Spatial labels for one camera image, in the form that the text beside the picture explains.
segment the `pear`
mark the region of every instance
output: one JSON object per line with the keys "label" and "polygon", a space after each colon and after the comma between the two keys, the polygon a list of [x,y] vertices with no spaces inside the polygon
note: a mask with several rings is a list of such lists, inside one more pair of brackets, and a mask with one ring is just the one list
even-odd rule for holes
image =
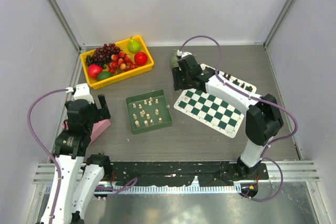
{"label": "pear", "polygon": [[140,48],[140,43],[131,37],[130,42],[128,43],[128,49],[135,54],[136,52],[140,51]]}

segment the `yellow plastic bin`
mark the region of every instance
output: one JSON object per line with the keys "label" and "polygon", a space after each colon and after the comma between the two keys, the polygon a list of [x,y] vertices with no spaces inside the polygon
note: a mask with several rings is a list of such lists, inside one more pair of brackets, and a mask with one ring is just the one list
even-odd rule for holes
{"label": "yellow plastic bin", "polygon": [[[86,82],[88,83],[88,85],[90,87],[92,87],[93,89],[100,89],[102,87],[105,87],[105,86],[110,85],[112,83],[115,83],[117,81],[122,81],[122,80],[130,78],[132,76],[136,76],[138,74],[145,73],[145,72],[150,71],[150,70],[153,69],[154,60],[153,60],[151,54],[149,53],[149,51],[148,51],[145,43],[143,42],[142,37],[141,36],[134,36],[134,37],[132,37],[132,39],[135,39],[137,42],[139,42],[140,45],[141,45],[140,51],[147,54],[147,56],[148,56],[147,63],[145,65],[143,65],[143,66],[137,67],[136,69],[132,69],[132,70],[129,70],[127,72],[123,72],[123,73],[117,74],[115,76],[112,76],[110,78],[104,79],[102,81],[97,81],[97,80],[91,78],[88,75],[88,66],[86,66],[86,64],[85,64],[86,57],[88,55],[90,55],[90,56],[93,55],[94,50],[91,50],[91,51],[88,51],[88,52],[84,52],[84,53],[82,53],[80,55],[80,60],[82,62],[82,66],[83,66]],[[119,42],[116,43],[116,46],[120,47],[121,50],[123,50],[126,54],[130,55],[131,58],[132,58],[132,61],[134,62],[134,54],[131,53],[128,50],[128,43],[129,43],[129,41],[130,41],[130,39],[125,39],[125,40],[119,41]]]}

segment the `gray wooden tabletop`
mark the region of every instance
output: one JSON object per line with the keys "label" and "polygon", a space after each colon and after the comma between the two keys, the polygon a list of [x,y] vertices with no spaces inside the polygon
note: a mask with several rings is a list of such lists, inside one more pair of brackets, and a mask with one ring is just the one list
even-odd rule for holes
{"label": "gray wooden tabletop", "polygon": [[[173,90],[170,55],[174,47],[150,47],[155,61],[152,71],[114,83],[91,93],[104,94],[111,113],[112,125],[94,141],[87,156],[104,152],[113,161],[217,161],[236,160],[244,150],[247,138],[245,121],[235,138],[229,138],[173,108],[181,91]],[[215,67],[218,49],[215,46],[193,46],[185,50],[196,54],[198,63]],[[273,94],[280,103],[275,81],[263,46],[223,46],[224,59],[220,70],[249,82],[259,94]],[[82,73],[79,83],[85,81]],[[163,89],[173,126],[147,133],[132,134],[126,98]],[[289,133],[287,122],[279,136]],[[266,155],[275,160],[298,159],[292,139],[280,141]]]}

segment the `green and white chessboard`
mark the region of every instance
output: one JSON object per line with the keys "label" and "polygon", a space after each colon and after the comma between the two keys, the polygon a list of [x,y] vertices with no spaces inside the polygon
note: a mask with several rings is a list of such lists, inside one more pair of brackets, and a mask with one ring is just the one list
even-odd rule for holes
{"label": "green and white chessboard", "polygon": [[[201,67],[205,69],[209,66],[201,64]],[[254,85],[233,76],[229,80],[230,82],[238,80],[240,87],[244,83],[245,89],[252,87],[252,93],[257,90]],[[195,89],[184,90],[175,102],[174,108],[231,138],[236,136],[244,118],[239,110],[226,101]]]}

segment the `open green container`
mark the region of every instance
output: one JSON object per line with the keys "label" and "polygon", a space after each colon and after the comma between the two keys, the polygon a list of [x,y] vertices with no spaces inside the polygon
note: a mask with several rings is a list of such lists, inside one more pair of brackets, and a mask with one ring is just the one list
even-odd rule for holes
{"label": "open green container", "polygon": [[[152,105],[148,105],[149,98],[153,98]],[[167,108],[167,102],[164,97],[163,90],[157,90],[146,94],[136,95],[134,97],[126,98],[126,104],[128,109],[128,116],[130,118],[130,125],[133,134],[144,133],[148,131],[154,131],[169,127],[173,125],[172,118]],[[159,110],[159,114],[155,115],[155,110]],[[145,116],[140,116],[140,111],[145,111]],[[150,124],[150,120],[153,119],[154,125]],[[135,121],[139,121],[139,127],[136,126]],[[148,121],[148,126],[146,127],[144,121]]]}

